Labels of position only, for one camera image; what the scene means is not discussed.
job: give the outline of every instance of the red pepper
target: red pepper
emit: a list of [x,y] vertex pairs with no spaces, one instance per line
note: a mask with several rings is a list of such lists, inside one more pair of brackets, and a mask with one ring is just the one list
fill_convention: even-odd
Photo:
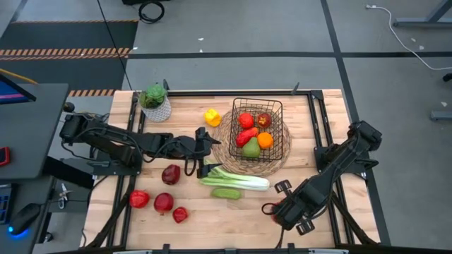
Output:
[[237,147],[243,147],[252,137],[257,137],[258,134],[259,130],[256,127],[242,131],[235,139],[235,143]]

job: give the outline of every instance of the cucumber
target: cucumber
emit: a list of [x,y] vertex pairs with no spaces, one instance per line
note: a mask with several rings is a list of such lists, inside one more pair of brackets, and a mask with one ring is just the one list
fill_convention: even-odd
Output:
[[238,200],[242,197],[242,194],[238,190],[227,189],[227,188],[216,188],[212,190],[211,195],[217,198],[227,198]]

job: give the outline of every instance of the monitor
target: monitor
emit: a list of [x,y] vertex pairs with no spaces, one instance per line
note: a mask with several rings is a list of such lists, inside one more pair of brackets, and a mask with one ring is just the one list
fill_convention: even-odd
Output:
[[34,102],[36,97],[0,74],[0,104]]

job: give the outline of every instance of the yellow bell pepper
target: yellow bell pepper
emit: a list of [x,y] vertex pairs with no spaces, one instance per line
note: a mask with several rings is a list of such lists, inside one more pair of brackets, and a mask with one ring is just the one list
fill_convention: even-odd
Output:
[[216,110],[209,109],[206,113],[204,113],[204,120],[206,120],[208,125],[217,127],[221,122],[221,116]]

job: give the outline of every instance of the red fruit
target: red fruit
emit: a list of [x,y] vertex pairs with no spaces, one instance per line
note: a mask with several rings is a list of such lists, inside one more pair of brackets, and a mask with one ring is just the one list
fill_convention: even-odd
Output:
[[251,128],[254,125],[253,116],[250,113],[242,113],[239,116],[239,123],[240,126],[245,130]]
[[143,208],[149,202],[150,196],[145,191],[134,190],[130,194],[129,204],[134,208]]
[[162,181],[167,185],[176,184],[181,177],[181,167],[171,164],[162,172]]
[[257,137],[258,134],[259,130],[256,127],[242,131],[235,139],[235,144],[237,147],[243,147],[249,140],[251,140],[252,137]]
[[271,116],[270,114],[263,113],[257,116],[257,124],[261,128],[267,128],[271,125]]
[[174,205],[174,198],[172,198],[169,193],[161,193],[159,194],[154,201],[155,211],[159,212],[160,215],[163,215],[166,212],[172,210],[172,206]]
[[189,213],[186,211],[185,207],[178,207],[172,212],[172,218],[176,223],[181,223],[188,217]]

